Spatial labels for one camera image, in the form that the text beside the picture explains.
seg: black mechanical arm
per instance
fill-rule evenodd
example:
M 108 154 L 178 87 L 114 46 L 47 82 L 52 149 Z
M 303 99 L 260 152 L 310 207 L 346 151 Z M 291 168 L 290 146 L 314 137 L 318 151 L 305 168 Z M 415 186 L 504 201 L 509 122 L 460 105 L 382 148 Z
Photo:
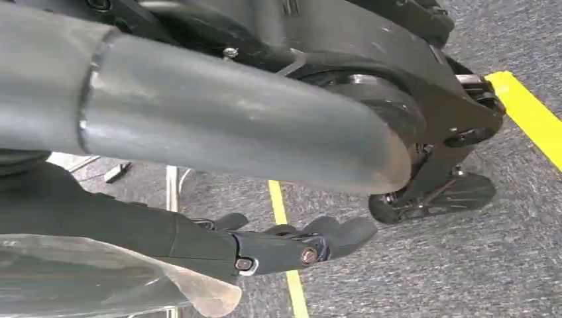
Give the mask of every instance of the black mechanical arm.
M 88 193 L 50 151 L 369 194 L 385 223 L 494 195 L 459 164 L 504 109 L 441 51 L 453 24 L 432 0 L 9 2 L 0 233 L 88 237 L 232 282 L 346 256 L 376 232 L 364 219 L 263 233 L 240 231 L 241 215 L 191 220 Z

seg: gray metal tube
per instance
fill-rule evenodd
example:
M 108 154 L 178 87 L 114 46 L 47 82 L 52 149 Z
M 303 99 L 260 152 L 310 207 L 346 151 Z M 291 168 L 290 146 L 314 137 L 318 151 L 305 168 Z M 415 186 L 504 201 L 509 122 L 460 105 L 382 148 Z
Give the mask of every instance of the gray metal tube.
M 92 153 L 346 192 L 386 193 L 410 178 L 406 147 L 363 104 L 111 32 L 0 5 L 0 148 Z

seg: hex bolt head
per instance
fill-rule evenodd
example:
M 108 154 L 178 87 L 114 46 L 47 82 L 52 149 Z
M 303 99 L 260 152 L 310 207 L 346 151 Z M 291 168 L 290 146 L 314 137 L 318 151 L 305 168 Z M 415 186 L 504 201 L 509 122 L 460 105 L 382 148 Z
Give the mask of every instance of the hex bolt head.
M 223 56 L 226 58 L 235 58 L 238 56 L 238 49 L 236 48 L 226 48 L 223 50 Z
M 253 265 L 254 262 L 249 258 L 239 258 L 236 260 L 236 263 L 234 263 L 234 267 L 241 271 L 250 270 Z

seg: cable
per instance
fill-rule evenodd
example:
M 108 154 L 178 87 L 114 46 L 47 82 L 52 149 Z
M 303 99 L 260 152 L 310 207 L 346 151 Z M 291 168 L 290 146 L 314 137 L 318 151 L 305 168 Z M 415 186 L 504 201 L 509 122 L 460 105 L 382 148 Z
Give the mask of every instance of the cable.
M 188 169 L 188 171 L 184 172 L 184 174 L 180 178 L 180 183 L 179 183 L 179 186 L 178 186 L 180 193 L 182 192 L 182 188 L 184 187 L 184 181 L 186 180 L 186 177 L 188 176 L 188 174 L 190 172 L 191 172 L 191 169 Z
M 98 161 L 99 159 L 101 159 L 101 156 L 90 156 L 84 160 L 82 160 L 81 162 L 78 162 L 77 164 L 73 165 L 72 167 L 67 168 L 67 170 L 73 174 L 74 172 L 77 172 L 78 170 L 86 167 L 89 164 L 94 163 L 95 161 Z
M 90 180 L 92 180 L 92 179 L 96 179 L 96 178 L 99 178 L 99 177 L 103 177 L 103 175 L 105 175 L 105 172 L 102 173 L 102 174 L 95 174 L 95 175 L 93 175 L 93 176 L 86 177 L 86 178 L 84 178 L 84 179 L 78 180 L 78 182 L 90 181 Z

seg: wheel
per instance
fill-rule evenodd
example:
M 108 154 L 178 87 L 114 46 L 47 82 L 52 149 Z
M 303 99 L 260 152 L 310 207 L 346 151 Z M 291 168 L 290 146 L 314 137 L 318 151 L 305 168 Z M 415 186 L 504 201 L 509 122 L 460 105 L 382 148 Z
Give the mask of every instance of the wheel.
M 411 219 L 482 209 L 496 195 L 496 188 L 490 179 L 478 174 L 451 176 L 445 184 L 448 186 L 436 190 L 439 193 L 427 193 L 400 206 L 390 203 L 399 200 L 388 200 L 389 195 L 372 195 L 368 202 L 369 211 L 381 223 L 396 224 Z
M 400 220 L 400 210 L 395 209 L 387 203 L 387 195 L 372 195 L 369 197 L 368 208 L 375 220 L 386 223 L 396 224 Z

